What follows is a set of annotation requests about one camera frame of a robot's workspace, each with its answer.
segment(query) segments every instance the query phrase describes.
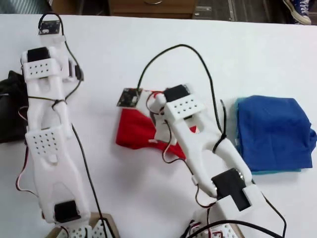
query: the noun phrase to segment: black cable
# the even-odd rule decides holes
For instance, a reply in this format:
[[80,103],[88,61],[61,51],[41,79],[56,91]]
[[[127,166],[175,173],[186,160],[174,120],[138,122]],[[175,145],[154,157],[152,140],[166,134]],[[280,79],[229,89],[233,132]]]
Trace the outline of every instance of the black cable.
[[96,201],[96,205],[97,205],[97,209],[98,209],[98,212],[99,212],[99,217],[102,221],[102,224],[103,224],[103,229],[104,229],[104,233],[105,233],[105,237],[107,238],[107,232],[106,232],[106,226],[104,224],[104,220],[105,218],[103,217],[103,214],[101,213],[101,209],[100,209],[100,206],[99,206],[99,202],[98,202],[98,199],[97,199],[97,195],[96,195],[96,191],[95,191],[95,187],[94,187],[94,184],[93,184],[93,181],[91,180],[91,177],[90,177],[90,172],[89,172],[89,169],[88,169],[88,165],[87,165],[87,160],[86,160],[86,155],[85,155],[85,152],[84,152],[84,148],[83,148],[83,145],[81,144],[81,141],[79,139],[79,136],[77,134],[77,131],[74,127],[74,125],[72,124],[71,125],[72,129],[73,129],[73,132],[76,136],[76,139],[78,141],[78,144],[79,144],[79,147],[80,147],[80,150],[81,150],[81,153],[83,155],[83,159],[84,159],[84,164],[85,164],[85,168],[86,168],[86,172],[87,172],[87,177],[88,177],[88,180],[89,180],[89,183],[90,183],[90,187],[91,187],[91,190],[93,191],[93,194],[94,194],[94,198],[95,198],[95,201]]
[[188,224],[188,226],[187,226],[187,228],[186,228],[186,230],[184,231],[184,233],[180,236],[180,238],[186,238],[186,236],[187,236],[187,234],[188,234],[188,232],[189,232],[189,230],[190,230],[190,226],[191,226],[191,224],[194,222],[194,220],[191,220],[190,222],[189,222],[189,224]]
[[65,36],[65,34],[64,34],[63,21],[62,21],[60,15],[58,15],[57,13],[54,13],[54,12],[48,12],[48,13],[43,14],[43,15],[41,16],[41,18],[40,18],[40,20],[39,20],[39,24],[38,24],[38,29],[39,29],[39,31],[40,31],[40,29],[41,29],[41,25],[42,25],[43,19],[44,19],[44,17],[47,16],[47,15],[55,15],[55,16],[59,19],[59,21],[60,21],[60,27],[61,27],[61,34],[65,37],[65,46],[66,46],[66,48],[67,48],[69,54],[72,56],[72,58],[74,59],[74,61],[76,62],[77,66],[78,66],[78,68],[79,68],[79,73],[80,73],[79,81],[78,81],[76,87],[75,87],[71,92],[69,92],[69,93],[67,94],[67,96],[65,97],[65,99],[67,100],[67,99],[69,98],[69,96],[72,95],[72,94],[78,89],[78,87],[80,86],[81,82],[84,80],[84,73],[83,73],[83,71],[82,71],[82,69],[81,69],[81,67],[80,67],[80,65],[79,65],[78,60],[76,59],[76,57],[74,56],[73,52],[70,50],[70,48],[69,48],[69,46],[68,46],[68,43],[67,43],[67,40],[66,40],[66,36]]
[[63,226],[61,226],[60,228],[62,228],[62,229],[66,232],[67,238],[69,238],[69,232],[68,232],[68,230],[67,230],[65,227],[63,227]]
[[255,229],[255,230],[258,230],[260,232],[263,232],[271,237],[274,237],[274,238],[283,238],[282,236],[266,229],[266,228],[263,228],[263,227],[260,227],[260,226],[257,226],[255,224],[252,224],[252,223],[248,223],[248,222],[243,222],[243,221],[237,221],[237,220],[222,220],[222,221],[217,221],[217,222],[213,222],[213,223],[210,223],[209,225],[206,225],[202,228],[200,228],[198,231],[196,231],[195,233],[191,234],[190,236],[188,236],[187,238],[194,238],[196,237],[197,235],[199,235],[201,232],[205,231],[206,229],[210,229],[210,228],[213,228],[213,227],[216,227],[216,226],[219,226],[219,225],[222,225],[222,224],[238,224],[238,225],[242,225],[242,226],[246,226],[246,227],[250,227],[252,229]]
[[202,208],[211,208],[212,206],[214,206],[216,204],[216,202],[212,202],[211,204],[209,205],[202,205],[199,201],[198,201],[198,193],[199,193],[199,185],[197,185],[197,191],[196,191],[196,194],[195,194],[195,201],[197,202],[197,204],[199,206],[201,206]]
[[226,107],[223,103],[222,100],[220,100],[221,105],[222,105],[222,109],[223,109],[223,132],[222,135],[220,137],[220,139],[217,141],[217,143],[214,145],[212,152],[216,152],[216,149],[218,147],[218,145],[227,137],[226,131],[227,131],[227,111],[226,111]]
[[165,54],[166,52],[168,51],[171,51],[175,48],[178,48],[178,47],[186,47],[188,49],[191,49],[193,52],[195,52],[195,54],[198,56],[198,58],[200,59],[200,61],[202,62],[204,68],[205,68],[205,71],[208,75],[208,78],[209,78],[209,81],[210,81],[210,86],[211,86],[211,95],[212,95],[212,103],[213,103],[213,108],[214,108],[214,115],[215,115],[215,119],[216,119],[216,123],[217,123],[217,126],[218,126],[218,129],[222,132],[221,130],[221,126],[220,126],[220,122],[219,122],[219,117],[218,117],[218,112],[217,112],[217,106],[216,106],[216,99],[215,99],[215,95],[214,95],[214,89],[213,89],[213,82],[212,82],[212,77],[209,73],[209,70],[206,66],[206,63],[205,61],[203,60],[202,56],[198,53],[197,50],[195,50],[193,47],[189,46],[189,45],[185,45],[185,44],[179,44],[179,45],[176,45],[176,46],[172,46],[164,51],[162,51],[161,53],[157,54],[153,59],[151,59],[150,62],[148,62],[148,64],[145,66],[144,70],[142,71],[142,74],[140,76],[140,79],[139,79],[139,82],[138,82],[138,86],[137,86],[137,89],[136,91],[138,92],[139,91],[139,88],[141,86],[141,82],[142,82],[142,79],[143,79],[143,76],[145,74],[145,71],[148,69],[148,67],[153,63],[153,61],[155,61],[158,57],[160,57],[161,55]]
[[282,214],[273,206],[273,204],[265,197],[265,195],[262,193],[265,201],[267,202],[267,204],[274,210],[274,212],[277,213],[277,215],[282,219],[283,223],[284,223],[284,228],[283,228],[283,238],[285,237],[285,233],[286,233],[286,228],[287,228],[287,222],[285,220],[285,218],[282,216]]

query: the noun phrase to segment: wooden cabinet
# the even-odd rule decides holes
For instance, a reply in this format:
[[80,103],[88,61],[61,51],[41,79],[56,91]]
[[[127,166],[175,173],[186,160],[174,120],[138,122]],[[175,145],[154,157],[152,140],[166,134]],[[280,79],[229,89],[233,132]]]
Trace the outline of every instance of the wooden cabinet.
[[192,18],[195,0],[110,0],[111,15]]

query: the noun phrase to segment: folded blue fabric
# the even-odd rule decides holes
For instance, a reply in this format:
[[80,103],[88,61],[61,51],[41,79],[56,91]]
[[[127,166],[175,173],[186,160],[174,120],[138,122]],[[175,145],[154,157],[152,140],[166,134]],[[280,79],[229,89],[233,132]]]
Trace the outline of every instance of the folded blue fabric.
[[313,167],[317,135],[295,99],[251,96],[236,108],[238,150],[252,172]]

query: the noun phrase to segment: sneaker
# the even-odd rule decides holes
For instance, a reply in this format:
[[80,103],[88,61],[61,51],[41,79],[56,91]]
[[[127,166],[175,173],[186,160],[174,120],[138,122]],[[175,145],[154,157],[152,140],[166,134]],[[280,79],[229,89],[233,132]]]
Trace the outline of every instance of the sneaker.
[[308,17],[309,0],[283,0],[285,5],[291,11],[295,20],[303,25],[311,25],[312,21]]

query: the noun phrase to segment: white wire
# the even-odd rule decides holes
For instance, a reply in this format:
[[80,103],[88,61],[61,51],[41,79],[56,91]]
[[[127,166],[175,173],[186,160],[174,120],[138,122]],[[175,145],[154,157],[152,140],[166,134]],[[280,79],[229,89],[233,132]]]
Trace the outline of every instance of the white wire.
[[28,162],[28,148],[26,148],[26,151],[25,151],[25,159],[24,159],[24,165],[23,165],[23,168],[22,168],[22,171],[19,173],[17,179],[16,179],[16,182],[15,182],[15,186],[16,186],[16,189],[18,191],[21,191],[21,192],[29,192],[33,195],[35,195],[37,198],[39,197],[35,192],[31,191],[31,190],[28,190],[28,189],[21,189],[20,188],[20,180],[21,180],[21,177],[22,175],[24,174],[24,171],[26,169],[26,166],[27,166],[27,162]]
[[20,116],[23,120],[25,120],[25,121],[27,122],[28,120],[20,113],[20,110],[21,110],[21,109],[24,109],[24,108],[29,108],[29,107],[28,107],[28,106],[22,106],[22,107],[20,107],[19,110],[18,110],[18,114],[19,114],[19,116]]

